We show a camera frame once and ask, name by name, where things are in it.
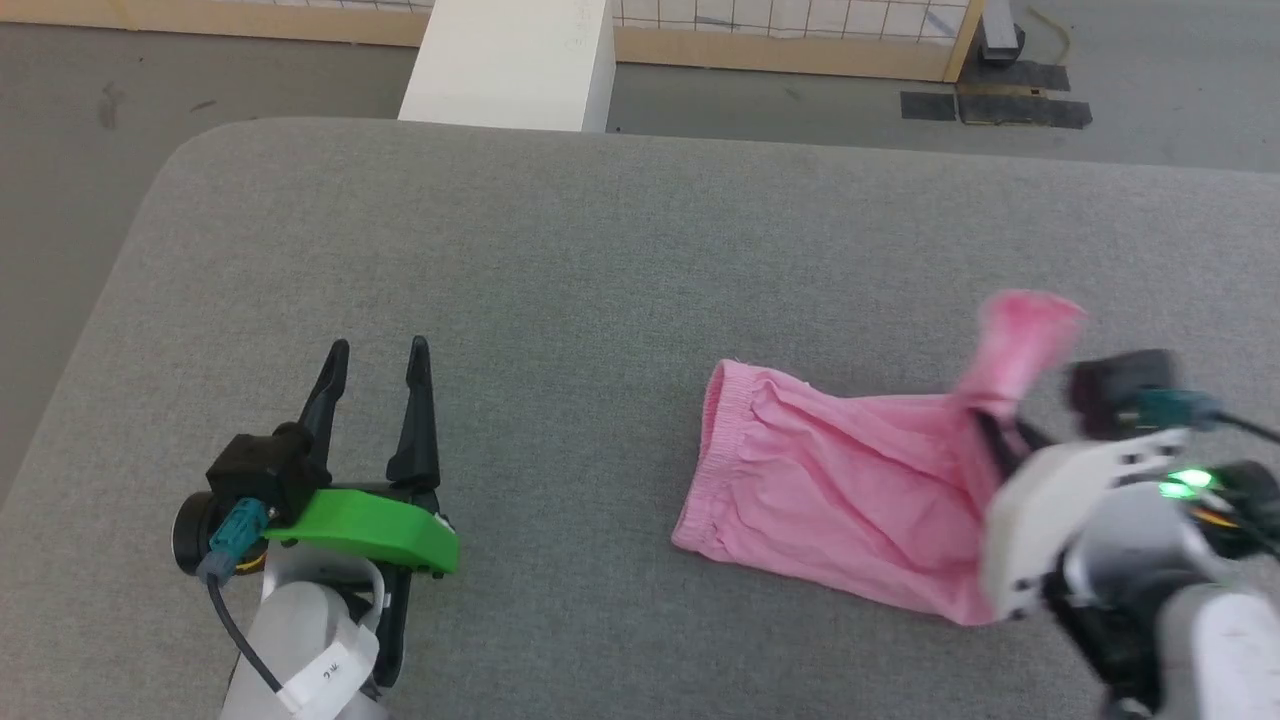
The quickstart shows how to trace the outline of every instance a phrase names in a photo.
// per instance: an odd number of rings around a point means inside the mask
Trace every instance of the wooden frame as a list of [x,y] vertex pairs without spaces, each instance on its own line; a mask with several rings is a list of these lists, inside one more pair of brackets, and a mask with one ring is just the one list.
[[[616,27],[620,63],[955,82],[982,19],[970,0],[951,47]],[[0,0],[0,20],[417,47],[428,15],[214,0]]]

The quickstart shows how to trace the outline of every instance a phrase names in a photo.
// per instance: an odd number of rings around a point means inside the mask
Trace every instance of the gray floor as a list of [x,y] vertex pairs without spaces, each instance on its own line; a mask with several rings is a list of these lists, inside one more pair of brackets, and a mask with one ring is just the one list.
[[[1053,60],[1059,38],[1023,1],[1027,58]],[[618,68],[611,127],[1280,170],[1274,3],[1037,6],[1071,29],[1070,97],[1096,118],[1085,131],[902,120],[909,83],[637,65]],[[165,158],[255,117],[392,118],[412,61],[406,49],[0,26],[0,498]]]

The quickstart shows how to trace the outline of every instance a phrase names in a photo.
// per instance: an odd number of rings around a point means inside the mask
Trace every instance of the white pillar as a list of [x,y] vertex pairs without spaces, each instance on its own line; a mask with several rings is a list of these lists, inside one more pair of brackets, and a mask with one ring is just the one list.
[[604,132],[612,0],[436,0],[399,119]]

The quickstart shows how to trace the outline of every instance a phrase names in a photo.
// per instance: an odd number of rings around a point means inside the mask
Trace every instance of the grid panel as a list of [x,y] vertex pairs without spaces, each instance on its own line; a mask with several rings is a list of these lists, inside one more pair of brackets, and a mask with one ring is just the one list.
[[[435,0],[220,0],[425,13]],[[639,28],[955,45],[969,0],[613,0],[613,24]]]

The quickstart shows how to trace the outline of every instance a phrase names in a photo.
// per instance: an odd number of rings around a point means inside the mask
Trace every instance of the bright green plastic part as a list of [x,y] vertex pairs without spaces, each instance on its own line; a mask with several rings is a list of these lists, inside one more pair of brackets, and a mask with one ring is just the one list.
[[316,491],[292,528],[270,528],[264,534],[413,569],[458,571],[453,530],[416,505],[358,489]]

